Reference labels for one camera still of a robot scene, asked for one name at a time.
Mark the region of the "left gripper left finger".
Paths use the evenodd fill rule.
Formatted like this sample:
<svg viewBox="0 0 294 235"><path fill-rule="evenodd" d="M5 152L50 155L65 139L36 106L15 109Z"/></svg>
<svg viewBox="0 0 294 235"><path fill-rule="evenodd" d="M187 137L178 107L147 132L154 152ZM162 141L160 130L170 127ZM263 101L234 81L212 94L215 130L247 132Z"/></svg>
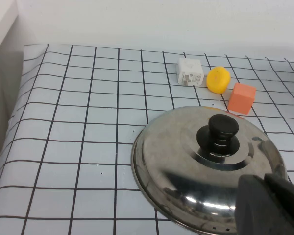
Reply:
<svg viewBox="0 0 294 235"><path fill-rule="evenodd" d="M294 235L294 222L255 175L239 178L235 220L239 235Z"/></svg>

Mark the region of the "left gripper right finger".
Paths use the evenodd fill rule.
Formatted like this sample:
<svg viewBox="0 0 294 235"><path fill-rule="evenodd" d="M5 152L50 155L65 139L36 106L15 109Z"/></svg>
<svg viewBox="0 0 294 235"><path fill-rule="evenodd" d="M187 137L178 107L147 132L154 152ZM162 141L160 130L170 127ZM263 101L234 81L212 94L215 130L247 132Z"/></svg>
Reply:
<svg viewBox="0 0 294 235"><path fill-rule="evenodd" d="M266 174L264 181L279 205L294 222L294 184L275 174Z"/></svg>

